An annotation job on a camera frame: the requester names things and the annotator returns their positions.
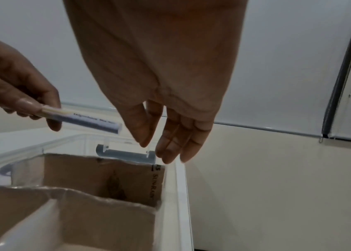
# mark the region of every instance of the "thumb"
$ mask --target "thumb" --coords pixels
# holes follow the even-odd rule
[[[28,115],[35,115],[42,109],[38,101],[2,79],[0,79],[0,106]]]
[[[116,105],[116,109],[133,138],[140,144],[144,143],[149,137],[149,119],[144,105]]]

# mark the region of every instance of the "person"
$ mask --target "person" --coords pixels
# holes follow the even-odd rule
[[[134,139],[149,144],[166,106],[156,155],[166,164],[195,156],[228,87],[247,0],[64,4],[85,63]],[[61,106],[56,88],[0,42],[0,106],[38,119],[41,104]],[[47,123],[54,131],[61,127]]]

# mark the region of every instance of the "beige wall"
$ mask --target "beige wall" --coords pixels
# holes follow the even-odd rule
[[[0,132],[44,126],[0,109]],[[351,250],[351,143],[215,125],[186,167],[196,248]]]

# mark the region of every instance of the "hand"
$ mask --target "hand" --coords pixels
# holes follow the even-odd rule
[[[141,146],[191,159],[228,87],[246,0],[65,0],[83,58]]]
[[[42,104],[60,108],[57,89],[17,50],[0,42],[0,106],[7,113],[37,120]],[[53,131],[61,129],[60,122],[47,124]]]

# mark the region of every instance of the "brown cardboard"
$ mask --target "brown cardboard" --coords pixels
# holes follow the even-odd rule
[[[62,240],[75,249],[91,250],[84,246],[108,251],[151,251],[153,248],[154,208],[68,189],[0,187],[0,237],[49,199],[59,202]]]
[[[160,165],[47,154],[13,164],[12,185],[70,188],[155,207],[164,173]]]

